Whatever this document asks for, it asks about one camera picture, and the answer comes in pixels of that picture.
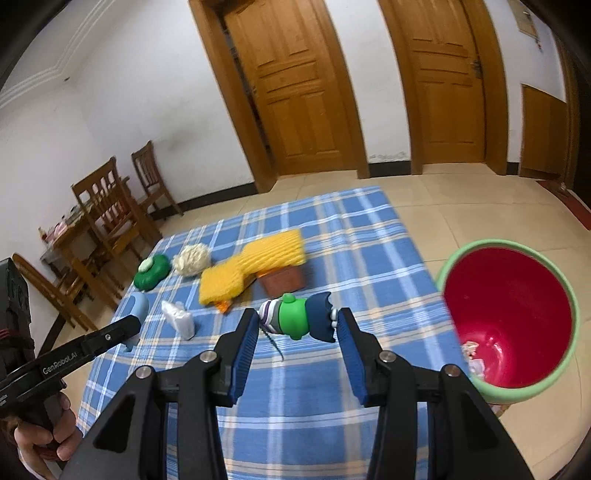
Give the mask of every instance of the yellow sponge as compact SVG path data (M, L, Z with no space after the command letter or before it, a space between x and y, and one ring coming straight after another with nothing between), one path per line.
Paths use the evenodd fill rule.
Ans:
M206 268L201 276L199 303L238 297L249 275L274 268L305 263L304 241L299 230L276 233L245 245L242 252Z
M199 303L207 305L213 301L238 297L244 290L244 275L240 271L237 257L206 268L201 274Z
M245 245L238 255L245 274L273 268L301 265L306 261L304 241L299 230L288 230Z

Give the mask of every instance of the green plush toy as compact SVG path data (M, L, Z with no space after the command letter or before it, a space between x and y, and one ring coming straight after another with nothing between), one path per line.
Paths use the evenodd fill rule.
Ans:
M134 285L138 290L152 290L158 282L170 273L170 260L165 255L154 255L139 264L134 277Z

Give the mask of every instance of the chair back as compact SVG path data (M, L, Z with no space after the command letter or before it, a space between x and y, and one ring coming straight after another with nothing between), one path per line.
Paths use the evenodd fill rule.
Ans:
M106 232L101 232L99 227L101 236L114 237L128 221L134 220L115 157L72 185L72 191L92 228L96 231L96 223L101 223Z
M148 189L150 187L162 183L162 178L156 165L154 144L151 140L137 152L132 153L131 160L146 194L149 194Z
M25 277L25 279L33 285L41 295L49 300L53 306L57 307L67 303L66 296L22 256L19 254L13 254L12 261L17 266L21 275Z
M53 283L46 279L35 267L19 254L12 255L12 261L18 271L41 295L43 295L60 314L64 317L72 317L84 329L96 330L96 326L66 295Z

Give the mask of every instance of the tiled floor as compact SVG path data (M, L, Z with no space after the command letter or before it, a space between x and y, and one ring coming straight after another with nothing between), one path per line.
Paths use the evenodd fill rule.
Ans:
M591 233L533 180L496 176L481 164L426 166L422 176L358 180L353 171L280 179L266 194L207 206L175 216L164 235L239 213L313 195L378 184L405 223L427 268L436 275L452 252L480 238L515 240L542 251L577 293L582 331L576 357L560 381L537 398L513 405L501 420L538 480L554 475L591 426ZM105 325L111 312L93 312ZM60 342L80 332L64 329ZM67 393L80 397L89 368L70 376Z

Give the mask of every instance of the blue checkered tablecloth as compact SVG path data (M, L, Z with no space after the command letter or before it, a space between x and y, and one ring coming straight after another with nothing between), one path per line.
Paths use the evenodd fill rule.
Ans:
M331 291L336 307L350 307L359 327L414 365L465 367L449 312L417 249L379 187L336 192L284 203L164 238L154 252L169 258L183 245L204 243L219 262L257 238L300 228L306 243L306 297ZM125 380L140 365L166 369L213 348L236 328L244 308L266 300L253 286L226 316L199 304L199 281L169 275L148 293L150 314L131 353L118 346L96 359L84 392L79 426L88 431ZM129 294L114 320L131 308ZM197 333L187 342L161 313L162 300L181 301ZM274 336L285 361L262 335L244 395L218 419L230 479L363 479L369 465L377 408L353 396L338 343L309 335L295 342ZM176 406L168 422L168 478L177 478ZM419 409L417 478L427 476L426 408Z

